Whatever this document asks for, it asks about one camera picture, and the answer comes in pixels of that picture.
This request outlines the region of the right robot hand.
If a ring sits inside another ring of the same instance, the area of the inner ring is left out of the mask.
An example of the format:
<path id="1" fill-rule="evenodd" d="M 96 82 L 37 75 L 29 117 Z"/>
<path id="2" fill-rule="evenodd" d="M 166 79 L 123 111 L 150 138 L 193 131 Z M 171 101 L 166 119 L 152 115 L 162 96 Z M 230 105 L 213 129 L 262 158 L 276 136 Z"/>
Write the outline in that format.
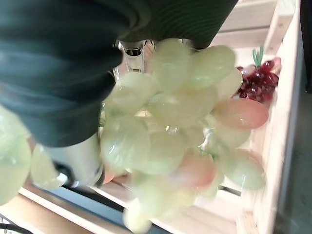
<path id="1" fill-rule="evenodd" d="M 234 0 L 3 0 L 0 102 L 46 146 L 69 180 L 95 185 L 100 103 L 121 64 L 116 41 L 209 45 Z"/>

